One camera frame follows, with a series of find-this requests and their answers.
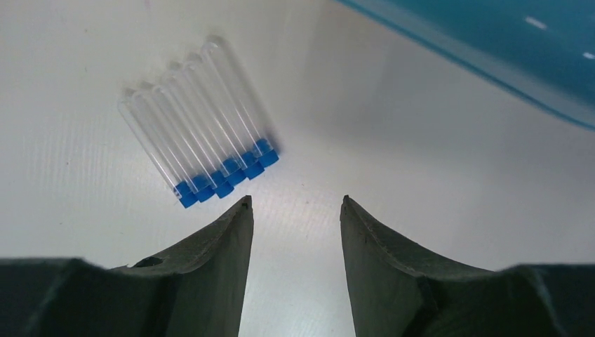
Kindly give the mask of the blue plastic box lid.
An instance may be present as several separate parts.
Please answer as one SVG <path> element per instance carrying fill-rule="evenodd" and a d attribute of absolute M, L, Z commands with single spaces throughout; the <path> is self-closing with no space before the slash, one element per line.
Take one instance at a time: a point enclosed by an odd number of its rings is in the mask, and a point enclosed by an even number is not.
<path fill-rule="evenodd" d="M 518 97 L 594 127 L 593 1 L 349 1 Z"/>

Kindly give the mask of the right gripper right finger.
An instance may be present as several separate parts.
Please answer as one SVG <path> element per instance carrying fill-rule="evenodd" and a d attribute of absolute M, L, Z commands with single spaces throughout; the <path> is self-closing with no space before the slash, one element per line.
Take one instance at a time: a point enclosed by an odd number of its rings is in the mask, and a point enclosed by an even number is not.
<path fill-rule="evenodd" d="M 340 213 L 357 336 L 593 336 L 592 264 L 490 271 L 441 256 L 350 197 Z"/>

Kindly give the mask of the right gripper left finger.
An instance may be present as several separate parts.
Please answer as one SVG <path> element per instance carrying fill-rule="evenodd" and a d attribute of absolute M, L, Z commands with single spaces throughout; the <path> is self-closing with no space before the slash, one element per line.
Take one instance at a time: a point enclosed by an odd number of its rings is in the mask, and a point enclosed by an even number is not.
<path fill-rule="evenodd" d="M 237 336 L 253 242 L 242 197 L 131 267 L 80 258 L 1 260 L 2 336 Z"/>

